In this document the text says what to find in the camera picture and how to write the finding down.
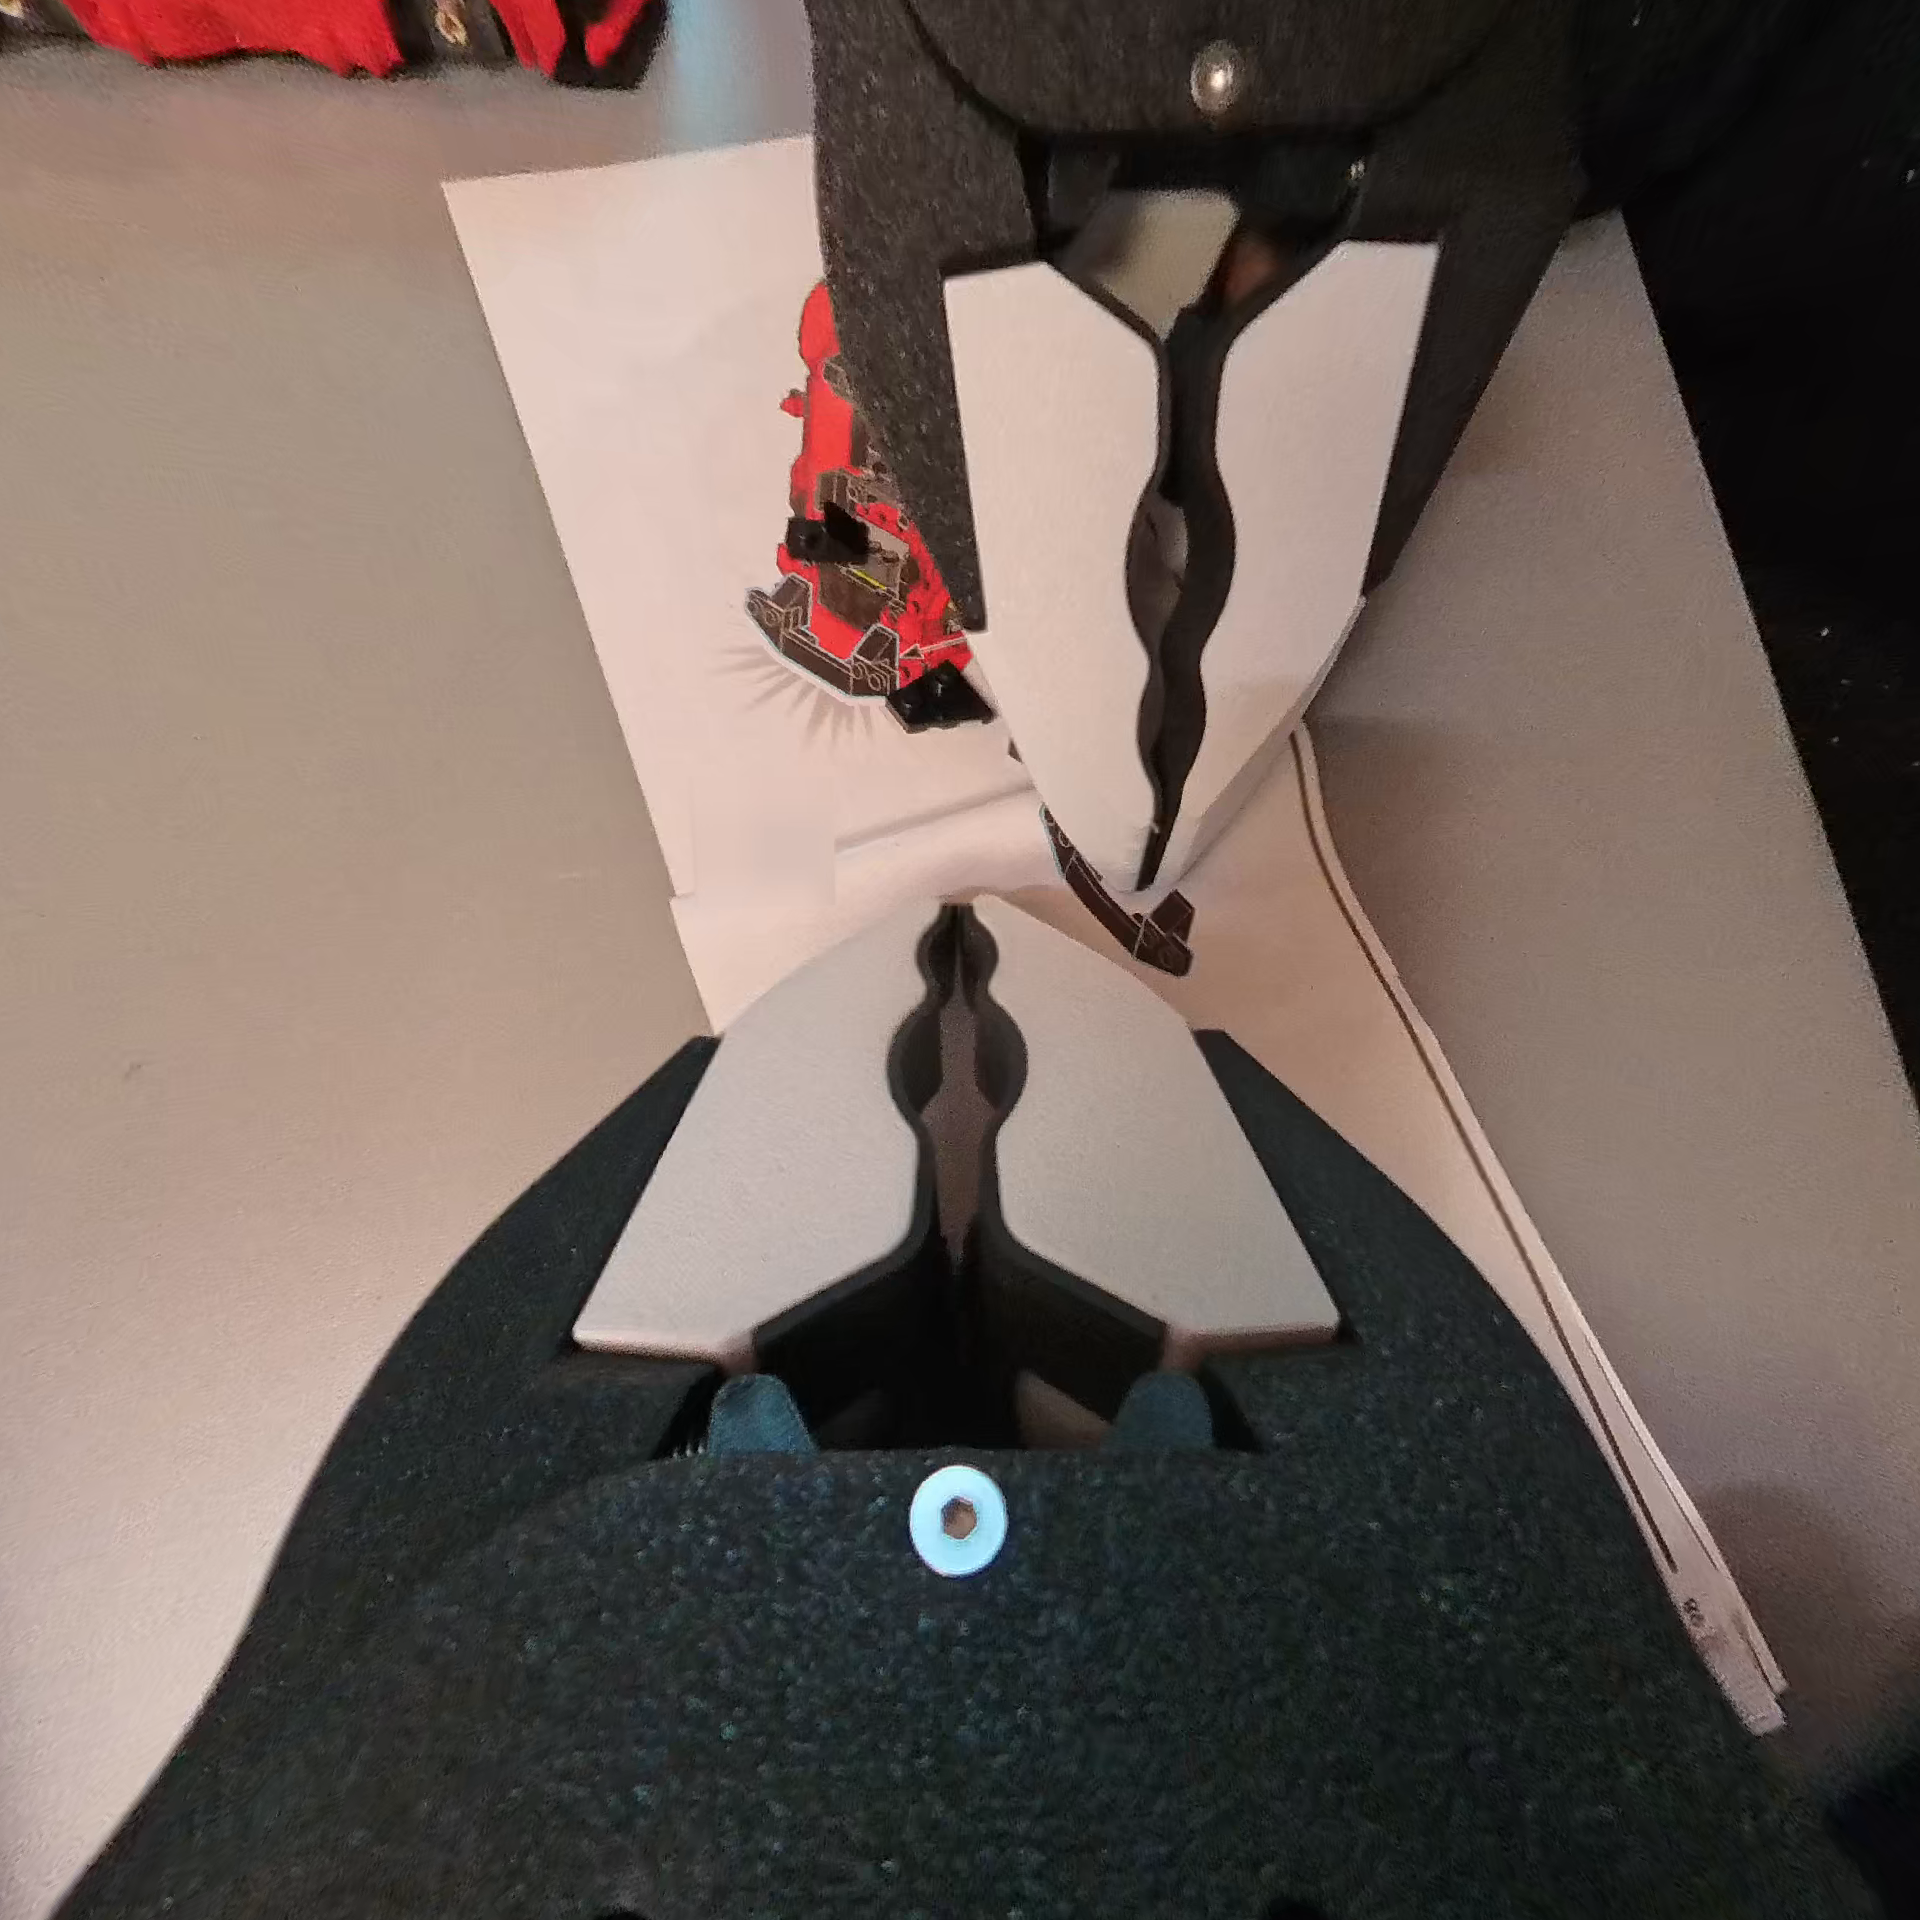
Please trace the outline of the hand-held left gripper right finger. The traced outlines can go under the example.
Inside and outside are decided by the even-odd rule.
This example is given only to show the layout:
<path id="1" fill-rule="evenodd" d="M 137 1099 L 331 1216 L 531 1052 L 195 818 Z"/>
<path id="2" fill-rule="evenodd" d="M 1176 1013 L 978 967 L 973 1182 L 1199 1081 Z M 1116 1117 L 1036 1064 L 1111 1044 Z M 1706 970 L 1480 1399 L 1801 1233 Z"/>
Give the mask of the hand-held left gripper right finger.
<path id="1" fill-rule="evenodd" d="M 974 900 L 993 1186 L 1014 1249 L 1095 1283 L 1188 1364 L 1327 1344 L 1338 1308 L 1188 1020 L 1134 971 L 1008 900 Z"/>

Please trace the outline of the black lego wedge plate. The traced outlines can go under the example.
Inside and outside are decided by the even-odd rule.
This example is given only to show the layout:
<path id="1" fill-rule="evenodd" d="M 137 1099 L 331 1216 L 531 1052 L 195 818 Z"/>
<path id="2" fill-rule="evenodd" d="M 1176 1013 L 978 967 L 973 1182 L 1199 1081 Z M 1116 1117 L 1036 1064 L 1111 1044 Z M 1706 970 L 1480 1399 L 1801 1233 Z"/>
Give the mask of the black lego wedge plate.
<path id="1" fill-rule="evenodd" d="M 929 665 L 884 698 L 889 713 L 909 735 L 985 726 L 997 719 L 997 708 L 952 660 Z"/>

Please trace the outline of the red lego car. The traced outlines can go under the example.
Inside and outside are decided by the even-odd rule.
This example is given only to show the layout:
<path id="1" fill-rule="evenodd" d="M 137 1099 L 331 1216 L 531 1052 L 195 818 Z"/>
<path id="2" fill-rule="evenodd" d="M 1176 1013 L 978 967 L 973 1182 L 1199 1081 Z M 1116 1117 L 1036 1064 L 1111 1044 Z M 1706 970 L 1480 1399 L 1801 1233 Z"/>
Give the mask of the red lego car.
<path id="1" fill-rule="evenodd" d="M 149 68 L 297 59 L 339 78 L 473 66 L 636 85 L 664 2 L 6 2 L 5 42 L 69 37 Z"/>

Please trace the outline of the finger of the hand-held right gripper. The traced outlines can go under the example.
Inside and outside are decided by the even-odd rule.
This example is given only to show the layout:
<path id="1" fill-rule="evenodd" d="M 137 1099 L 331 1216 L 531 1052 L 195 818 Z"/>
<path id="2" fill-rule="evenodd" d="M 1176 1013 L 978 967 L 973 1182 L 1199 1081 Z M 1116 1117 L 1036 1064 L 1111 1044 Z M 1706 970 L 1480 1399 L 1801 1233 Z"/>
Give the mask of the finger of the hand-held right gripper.
<path id="1" fill-rule="evenodd" d="M 1212 467 L 1233 560 L 1199 653 L 1202 729 L 1159 886 L 1248 804 L 1364 607 L 1441 256 L 1438 242 L 1343 242 L 1224 352 Z"/>
<path id="2" fill-rule="evenodd" d="M 1140 883 L 1159 795 L 1140 741 L 1149 648 L 1131 600 L 1160 474 L 1160 350 L 1033 262 L 944 284 L 983 592 L 976 653 L 1041 800 L 1107 887 Z"/>

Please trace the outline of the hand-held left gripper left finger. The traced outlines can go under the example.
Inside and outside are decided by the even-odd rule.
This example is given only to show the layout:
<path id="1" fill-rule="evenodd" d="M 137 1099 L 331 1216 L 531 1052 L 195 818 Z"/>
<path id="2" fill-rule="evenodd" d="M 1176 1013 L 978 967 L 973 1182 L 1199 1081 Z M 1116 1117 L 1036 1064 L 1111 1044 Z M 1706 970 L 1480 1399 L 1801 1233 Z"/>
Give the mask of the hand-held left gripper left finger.
<path id="1" fill-rule="evenodd" d="M 721 1033 L 589 1290 L 589 1351 L 757 1366 L 758 1336 L 911 1240 L 922 1142 L 893 1081 L 942 900 L 788 973 Z"/>

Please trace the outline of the lego instruction booklet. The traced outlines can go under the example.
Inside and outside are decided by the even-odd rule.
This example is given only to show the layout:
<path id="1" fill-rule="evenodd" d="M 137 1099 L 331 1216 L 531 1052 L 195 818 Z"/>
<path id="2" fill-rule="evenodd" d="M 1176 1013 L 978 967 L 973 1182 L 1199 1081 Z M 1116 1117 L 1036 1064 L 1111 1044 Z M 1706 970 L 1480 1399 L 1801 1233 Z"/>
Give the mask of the lego instruction booklet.
<path id="1" fill-rule="evenodd" d="M 803 444 L 823 276 L 805 138 L 444 190 L 717 1027 L 935 893 L 1006 897 L 1190 1026 L 1224 1029 L 1437 1213 L 1516 1312 L 1634 1508 L 1743 1722 L 1787 1677 L 1702 1514 L 1524 1211 L 1338 857 L 1304 721 L 1182 882 L 1193 971 L 1122 958 L 1044 849 L 1002 723 L 911 741 L 750 633 L 752 534 Z"/>

